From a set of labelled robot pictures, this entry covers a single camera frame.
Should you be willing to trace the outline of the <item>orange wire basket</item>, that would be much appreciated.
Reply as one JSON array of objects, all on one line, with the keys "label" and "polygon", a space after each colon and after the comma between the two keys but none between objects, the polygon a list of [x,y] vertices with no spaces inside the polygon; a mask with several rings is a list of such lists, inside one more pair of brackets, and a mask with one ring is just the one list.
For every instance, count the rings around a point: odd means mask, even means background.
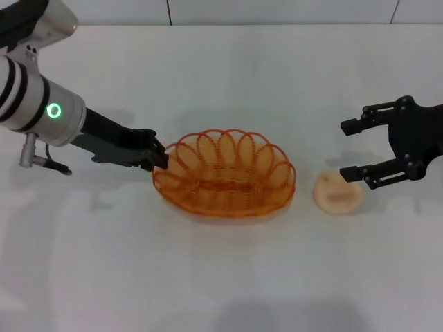
[{"label": "orange wire basket", "polygon": [[168,145],[168,168],[155,167],[156,191],[191,214],[223,219],[264,217],[287,207],[296,168],[258,132],[208,129]]}]

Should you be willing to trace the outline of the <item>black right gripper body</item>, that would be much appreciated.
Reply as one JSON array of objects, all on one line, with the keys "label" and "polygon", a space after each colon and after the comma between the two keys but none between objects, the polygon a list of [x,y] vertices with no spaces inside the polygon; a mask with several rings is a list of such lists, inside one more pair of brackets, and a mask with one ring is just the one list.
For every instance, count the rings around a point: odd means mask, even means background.
[{"label": "black right gripper body", "polygon": [[412,97],[398,99],[388,125],[388,141],[408,179],[423,179],[430,163],[443,156],[443,104],[419,106]]}]

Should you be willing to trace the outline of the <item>beige round bread bun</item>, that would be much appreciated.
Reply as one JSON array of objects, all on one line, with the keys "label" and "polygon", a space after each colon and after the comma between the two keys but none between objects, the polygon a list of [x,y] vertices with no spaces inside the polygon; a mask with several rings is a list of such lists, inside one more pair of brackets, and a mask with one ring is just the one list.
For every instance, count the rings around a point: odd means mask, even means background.
[{"label": "beige round bread bun", "polygon": [[316,178],[313,199],[326,214],[353,214],[363,198],[363,188],[358,183],[348,183],[337,171],[324,171]]}]

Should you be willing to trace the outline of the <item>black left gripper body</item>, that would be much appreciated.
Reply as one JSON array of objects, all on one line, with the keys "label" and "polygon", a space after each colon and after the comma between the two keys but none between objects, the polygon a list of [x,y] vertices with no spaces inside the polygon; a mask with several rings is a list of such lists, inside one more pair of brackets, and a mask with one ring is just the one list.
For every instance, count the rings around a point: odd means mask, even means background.
[{"label": "black left gripper body", "polygon": [[87,108],[80,133],[71,144],[91,152],[95,163],[131,167],[131,163],[124,160],[124,157],[127,155],[125,150],[129,147],[125,139],[132,131],[133,129]]}]

